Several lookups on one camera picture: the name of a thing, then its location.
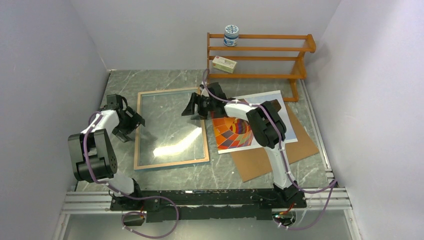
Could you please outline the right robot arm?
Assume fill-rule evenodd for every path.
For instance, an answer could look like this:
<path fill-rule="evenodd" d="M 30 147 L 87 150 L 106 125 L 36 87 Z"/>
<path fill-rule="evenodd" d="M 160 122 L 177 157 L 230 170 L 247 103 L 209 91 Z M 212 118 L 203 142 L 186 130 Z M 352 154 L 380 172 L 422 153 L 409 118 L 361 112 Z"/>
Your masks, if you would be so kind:
<path fill-rule="evenodd" d="M 217 82 L 200 85 L 200 93 L 192 93 L 182 116 L 198 114 L 206 119 L 209 113 L 221 114 L 246 121 L 253 137 L 265 149 L 273 173 L 275 202 L 282 208 L 290 204 L 302 207 L 305 194 L 300 190 L 290 170 L 285 150 L 284 121 L 278 114 L 278 100 L 263 103 L 248 103 L 236 98 L 227 98 Z"/>

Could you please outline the hot air balloon photo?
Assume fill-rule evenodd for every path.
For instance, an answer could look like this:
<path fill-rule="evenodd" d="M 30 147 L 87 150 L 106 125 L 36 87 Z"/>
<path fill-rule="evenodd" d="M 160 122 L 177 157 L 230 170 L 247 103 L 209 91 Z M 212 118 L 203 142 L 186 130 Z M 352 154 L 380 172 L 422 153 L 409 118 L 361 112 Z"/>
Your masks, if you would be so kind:
<path fill-rule="evenodd" d="M 295 143 L 298 141 L 297 134 L 294 130 L 294 124 L 289 118 L 288 110 L 285 107 L 282 92 L 280 90 L 240 95 L 236 98 L 250 104 L 261 104 L 265 101 L 278 100 L 281 105 L 278 115 L 286 126 L 284 142 Z M 262 147 L 255 139 L 253 131 L 247 121 L 235 117 L 219 117 L 219 115 L 214 112 L 211 112 L 210 116 L 212 119 L 217 152 L 219 154 Z"/>

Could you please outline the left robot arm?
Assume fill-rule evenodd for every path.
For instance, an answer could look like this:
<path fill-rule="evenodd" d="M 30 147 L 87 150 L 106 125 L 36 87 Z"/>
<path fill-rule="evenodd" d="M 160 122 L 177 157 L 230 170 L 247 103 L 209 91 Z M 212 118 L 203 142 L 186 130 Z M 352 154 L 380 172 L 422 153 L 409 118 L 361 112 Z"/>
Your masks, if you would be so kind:
<path fill-rule="evenodd" d="M 68 137 L 73 175 L 79 182 L 96 183 L 111 191 L 116 209 L 139 210 L 143 205 L 140 186 L 118 169 L 110 137 L 123 143 L 145 120 L 119 94 L 109 94 L 106 104 L 89 117 L 88 127 Z"/>

